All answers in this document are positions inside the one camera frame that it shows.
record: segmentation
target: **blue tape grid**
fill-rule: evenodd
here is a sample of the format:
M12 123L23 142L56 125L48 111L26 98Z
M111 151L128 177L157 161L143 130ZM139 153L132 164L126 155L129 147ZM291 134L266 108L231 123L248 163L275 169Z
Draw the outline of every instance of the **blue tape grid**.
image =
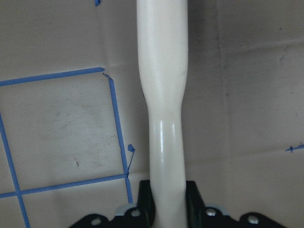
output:
M21 83L27 83L27 82L48 80L48 79L54 79L54 78L61 78L61 77L85 75L85 74L103 72L104 70L105 69L103 69L101 67L95 67L95 68L90 68L90 69L82 69L82 70L68 71L68 72L55 73L55 74L24 77L24 78L12 79L12 80L0 81L0 87L1 86L21 84ZM26 212L24 202L23 202L23 198L22 198L22 195L26 195L26 194L32 194L32 193L38 193L38 192L56 190L56 189L63 189L63 188L70 188L70 187L75 187L75 186L80 186L80 185L86 185L86 184L98 183L98 182L103 182L103 181L111 181L111 180L124 178L125 179L126 190L127 190L128 201L129 201L129 203L133 202L131 185L130 185L130 181L128 179L128 165L127 165L127 159L126 159L125 150L124 150L124 140L123 140L123 134L122 134L121 125L120 125L114 81L109 75L106 75L106 74L104 74L104 75L109 80L111 100L112 100L112 106L113 106L113 113L114 113L114 119L115 119L115 124L116 124L116 131L117 131L119 146L120 146L120 149L121 149L121 158L122 158L122 163L123 163L123 174L108 176L108 177L95 178L95 179L90 179L90 180L76 181L76 182L72 182L72 183L65 183L65 184L47 186L47 187L42 187L42 188L20 190L19 183L18 183L18 178L17 178L15 167L14 167L14 164L13 164L13 159L12 159L12 156L11 156L11 153L10 153L9 143L8 143L6 133L5 133L5 128L4 128L2 116L1 116L1 113L0 113L1 138L2 138L2 141L3 141L5 153L6 153L6 156L7 156L8 163L9 163L10 173L11 173L13 183L14 183L14 187L15 187L15 192L8 192L8 193L0 194L0 199L17 196L26 228L30 228L27 212Z

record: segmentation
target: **white tube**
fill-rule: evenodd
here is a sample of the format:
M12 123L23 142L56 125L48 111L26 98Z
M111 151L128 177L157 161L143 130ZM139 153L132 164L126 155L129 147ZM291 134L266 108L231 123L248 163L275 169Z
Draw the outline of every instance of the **white tube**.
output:
M187 0L137 0L138 61L148 105L154 228L186 228L181 103L188 70Z

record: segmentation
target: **white plastic cylinder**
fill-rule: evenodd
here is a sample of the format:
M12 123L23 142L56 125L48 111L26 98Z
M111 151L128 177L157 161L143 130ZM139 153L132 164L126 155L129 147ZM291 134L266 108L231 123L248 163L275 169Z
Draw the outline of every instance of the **white plastic cylinder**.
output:
M138 61L148 105L154 228L186 228L181 103L188 70L187 0L137 0Z

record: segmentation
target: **black bracket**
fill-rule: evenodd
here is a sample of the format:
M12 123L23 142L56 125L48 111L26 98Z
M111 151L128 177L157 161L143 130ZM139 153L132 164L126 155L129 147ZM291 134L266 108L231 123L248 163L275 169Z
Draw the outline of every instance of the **black bracket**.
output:
M247 213L239 221L213 207L206 207L194 181L186 183L188 228L286 228L259 213ZM149 180L139 186L137 207L127 210L124 216L109 221L105 216L85 216L70 228L151 228L155 218L155 204Z

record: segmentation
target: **screw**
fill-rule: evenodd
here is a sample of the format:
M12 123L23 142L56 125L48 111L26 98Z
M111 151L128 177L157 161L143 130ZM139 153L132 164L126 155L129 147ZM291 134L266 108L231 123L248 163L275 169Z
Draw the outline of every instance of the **screw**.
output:
M141 215L141 212L140 212L138 209L136 209L136 210L133 210L133 211L131 212L131 215L132 215L133 217L138 217L138 216Z
M259 220L256 216L250 215L248 217L248 222L251 223L251 224L258 224Z
M215 216L215 215L217 214L217 212L216 212L214 209L212 209L212 208L208 208L208 209L206 210L206 214L207 214L208 216Z

